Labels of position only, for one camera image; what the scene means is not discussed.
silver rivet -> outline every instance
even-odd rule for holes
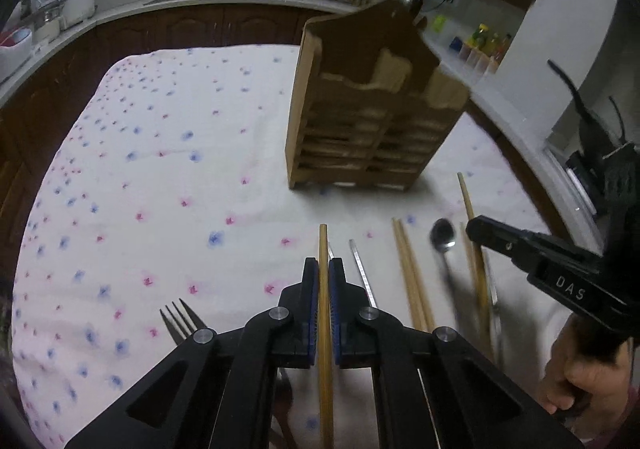
[[[441,326],[439,328],[436,328],[434,333],[436,334],[436,337],[438,339],[446,343],[458,337],[458,332],[453,330],[453,328],[449,328],[448,326]]]
[[[360,317],[362,317],[364,320],[373,321],[380,315],[380,310],[378,310],[377,308],[373,308],[372,306],[363,306],[360,309],[359,314]]]
[[[207,344],[213,339],[213,332],[208,328],[201,328],[193,334],[193,340],[198,344]]]
[[[269,317],[277,321],[286,318],[287,315],[289,315],[289,310],[283,306],[275,306],[269,311]]]

wooden utensil holder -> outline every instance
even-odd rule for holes
[[[308,20],[289,110],[289,187],[407,189],[467,100],[398,1]]]

tablecloth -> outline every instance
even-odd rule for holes
[[[490,138],[466,115],[405,192],[287,188],[294,46],[165,50],[116,63],[56,153],[24,233],[14,287],[14,368],[32,429],[63,447],[173,348],[158,310],[182,297],[211,327],[241,327],[318,255],[318,224],[348,281],[354,238],[378,306],[410,324],[391,218],[404,220],[436,322],[452,305],[428,245],[431,224],[478,214],[545,231]],[[470,288],[461,242],[454,275]],[[565,314],[491,254],[506,372],[527,391]],[[318,447],[313,371],[289,372],[300,447]],[[377,446],[369,370],[337,372],[335,446]]]

wooden chopstick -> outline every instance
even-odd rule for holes
[[[458,181],[460,182],[460,190],[462,191],[462,198],[465,201],[466,218],[470,220],[475,216],[474,209],[471,205],[471,197],[469,191],[466,188],[465,177],[462,173],[458,173]],[[489,292],[486,280],[486,270],[484,264],[484,256],[482,255],[482,248],[477,243],[472,243],[469,237],[466,235],[466,230],[463,232],[463,238],[471,244],[471,255],[467,251],[469,257],[469,268],[474,280],[474,286],[476,287],[476,297],[478,298],[478,317],[480,321],[480,331],[484,336],[487,347],[491,347],[491,302],[489,299]]]
[[[318,388],[320,391],[320,440],[322,449],[334,447],[334,346],[331,337],[329,298],[329,244],[326,225],[320,225],[318,282]]]
[[[392,223],[396,236],[396,246],[398,247],[402,275],[404,276],[404,286],[406,287],[409,301],[412,326],[416,330],[431,332],[435,328],[435,321],[433,319],[431,305],[424,290],[422,275],[420,274],[420,268],[415,258],[414,249],[411,247],[402,222],[394,218]]]

human hand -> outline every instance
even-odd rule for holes
[[[629,342],[618,349],[615,363],[603,363],[578,353],[577,320],[572,315],[551,347],[551,359],[538,385],[537,400],[549,413],[574,405],[574,386],[591,394],[589,407],[571,424],[582,439],[619,426],[628,402],[631,375]]]

